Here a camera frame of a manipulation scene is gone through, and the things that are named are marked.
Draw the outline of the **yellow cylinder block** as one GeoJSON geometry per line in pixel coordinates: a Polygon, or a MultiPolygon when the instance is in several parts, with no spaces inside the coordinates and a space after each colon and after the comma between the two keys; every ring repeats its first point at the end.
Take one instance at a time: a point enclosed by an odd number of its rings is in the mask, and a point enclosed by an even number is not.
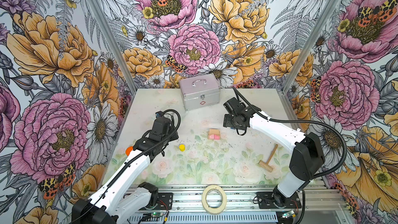
{"type": "Polygon", "coordinates": [[[186,150],[185,145],[184,144],[179,145],[179,150],[180,151],[185,151],[186,150]]]}

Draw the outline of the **short natural wood block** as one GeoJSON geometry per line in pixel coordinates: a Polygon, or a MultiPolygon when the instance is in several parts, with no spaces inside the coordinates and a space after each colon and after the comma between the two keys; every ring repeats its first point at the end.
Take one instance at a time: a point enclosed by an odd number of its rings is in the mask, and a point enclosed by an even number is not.
{"type": "Polygon", "coordinates": [[[209,135],[220,135],[220,130],[219,129],[209,129],[208,134],[209,135]]]}

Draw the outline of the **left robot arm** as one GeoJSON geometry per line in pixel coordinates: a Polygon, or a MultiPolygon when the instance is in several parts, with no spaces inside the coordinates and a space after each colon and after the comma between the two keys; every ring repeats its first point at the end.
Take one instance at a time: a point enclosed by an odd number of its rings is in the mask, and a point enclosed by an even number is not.
{"type": "Polygon", "coordinates": [[[89,199],[80,199],[73,205],[71,222],[123,224],[137,211],[155,208],[159,200],[157,186],[144,182],[133,193],[126,192],[169,142],[178,140],[180,124],[177,111],[158,112],[151,130],[136,141],[123,166],[89,199]]]}

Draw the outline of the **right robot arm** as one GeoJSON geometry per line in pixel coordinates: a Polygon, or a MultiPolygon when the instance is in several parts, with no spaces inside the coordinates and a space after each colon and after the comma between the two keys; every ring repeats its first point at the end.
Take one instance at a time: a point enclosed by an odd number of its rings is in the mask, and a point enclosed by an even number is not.
{"type": "Polygon", "coordinates": [[[284,147],[289,154],[290,164],[286,176],[273,190],[273,202],[284,207],[299,190],[304,189],[325,162],[319,137],[305,134],[284,125],[284,120],[273,119],[256,106],[246,106],[233,97],[223,106],[227,110],[223,126],[235,130],[257,130],[284,147]]]}

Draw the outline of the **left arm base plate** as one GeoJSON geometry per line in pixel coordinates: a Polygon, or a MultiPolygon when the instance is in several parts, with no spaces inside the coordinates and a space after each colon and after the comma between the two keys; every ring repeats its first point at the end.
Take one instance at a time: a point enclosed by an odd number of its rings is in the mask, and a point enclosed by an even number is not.
{"type": "Polygon", "coordinates": [[[158,193],[157,203],[154,207],[155,210],[171,210],[173,206],[174,194],[171,192],[160,192],[158,193]]]}

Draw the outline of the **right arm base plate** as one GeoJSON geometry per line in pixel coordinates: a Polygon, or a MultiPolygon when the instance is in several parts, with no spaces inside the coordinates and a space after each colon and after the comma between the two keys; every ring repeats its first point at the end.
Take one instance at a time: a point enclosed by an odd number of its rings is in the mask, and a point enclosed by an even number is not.
{"type": "Polygon", "coordinates": [[[275,194],[271,191],[260,191],[256,193],[256,199],[260,209],[299,209],[302,207],[302,203],[297,192],[287,198],[282,194],[275,194]]]}

